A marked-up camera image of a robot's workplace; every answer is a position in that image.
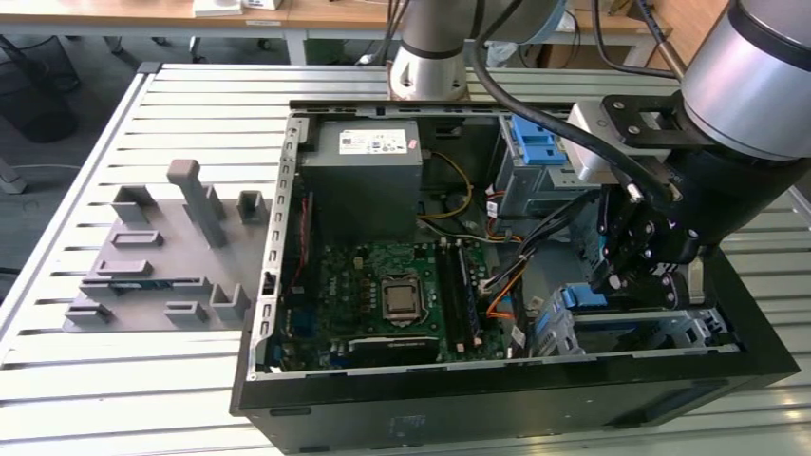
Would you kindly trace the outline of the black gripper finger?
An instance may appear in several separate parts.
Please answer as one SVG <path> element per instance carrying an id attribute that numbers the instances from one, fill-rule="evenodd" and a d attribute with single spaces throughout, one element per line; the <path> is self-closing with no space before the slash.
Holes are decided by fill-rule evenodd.
<path id="1" fill-rule="evenodd" d="M 694 260 L 688 264 L 659 263 L 652 273 L 668 305 L 704 304 L 704 264 Z"/>
<path id="2" fill-rule="evenodd" d="M 600 260 L 592 272 L 592 290 L 623 292 L 647 285 L 654 263 L 646 256 L 655 234 L 652 207 L 634 200 L 620 187 L 602 187 L 596 209 Z"/>

